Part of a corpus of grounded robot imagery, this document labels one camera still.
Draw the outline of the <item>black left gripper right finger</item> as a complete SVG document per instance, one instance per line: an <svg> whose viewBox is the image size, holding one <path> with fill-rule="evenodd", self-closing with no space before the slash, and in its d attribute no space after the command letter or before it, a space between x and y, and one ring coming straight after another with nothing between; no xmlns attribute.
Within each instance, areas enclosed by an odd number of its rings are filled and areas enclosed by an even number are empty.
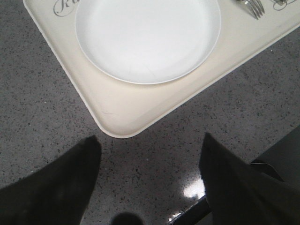
<svg viewBox="0 0 300 225"><path fill-rule="evenodd" d="M253 169L206 133L199 162L215 225L298 225L300 192Z"/></svg>

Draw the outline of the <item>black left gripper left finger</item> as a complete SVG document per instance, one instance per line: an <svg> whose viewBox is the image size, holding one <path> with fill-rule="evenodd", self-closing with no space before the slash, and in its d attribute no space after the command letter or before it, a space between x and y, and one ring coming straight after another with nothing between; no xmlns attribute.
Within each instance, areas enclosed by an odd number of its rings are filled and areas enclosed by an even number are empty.
<svg viewBox="0 0 300 225"><path fill-rule="evenodd" d="M89 204L101 161L93 135L58 159L0 190L2 225L78 225Z"/></svg>

